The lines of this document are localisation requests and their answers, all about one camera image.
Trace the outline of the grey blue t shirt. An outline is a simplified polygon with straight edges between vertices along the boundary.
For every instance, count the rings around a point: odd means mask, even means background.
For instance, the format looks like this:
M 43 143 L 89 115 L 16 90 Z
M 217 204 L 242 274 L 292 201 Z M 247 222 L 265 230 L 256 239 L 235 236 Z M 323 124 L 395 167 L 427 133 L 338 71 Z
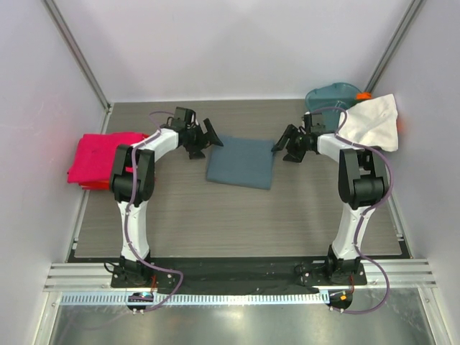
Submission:
M 212 183 L 270 190 L 274 165 L 274 142 L 222 136 L 223 146 L 212 148 L 206 179 Z

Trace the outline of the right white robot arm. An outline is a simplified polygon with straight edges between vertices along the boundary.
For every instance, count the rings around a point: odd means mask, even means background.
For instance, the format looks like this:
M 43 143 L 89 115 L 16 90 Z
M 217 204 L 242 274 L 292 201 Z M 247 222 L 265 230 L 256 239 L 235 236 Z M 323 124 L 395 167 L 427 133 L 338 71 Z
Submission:
M 272 151 L 286 150 L 286 162 L 300 163 L 307 152 L 331 158 L 338 164 L 338 192 L 343 203 L 339 229 L 323 264 L 295 268 L 304 286 L 348 285 L 364 275 L 362 238 L 375 209 L 388 197 L 387 165 L 376 147 L 365 147 L 330 132 L 319 112 L 307 112 L 301 125 L 290 124 Z

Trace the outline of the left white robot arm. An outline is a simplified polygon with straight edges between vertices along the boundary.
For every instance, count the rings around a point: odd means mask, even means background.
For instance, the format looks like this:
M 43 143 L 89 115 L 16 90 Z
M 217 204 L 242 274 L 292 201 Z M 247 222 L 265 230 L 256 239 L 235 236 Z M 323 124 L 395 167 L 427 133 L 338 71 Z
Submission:
M 222 147 L 211 121 L 199 121 L 192 109 L 177 107 L 156 131 L 134 144 L 117 146 L 109 178 L 121 215 L 123 244 L 119 262 L 111 271 L 113 288 L 142 288 L 153 281 L 155 272 L 171 274 L 150 262 L 147 240 L 147 207 L 155 189 L 155 164 L 179 147 L 190 159 L 203 159 L 204 149 Z

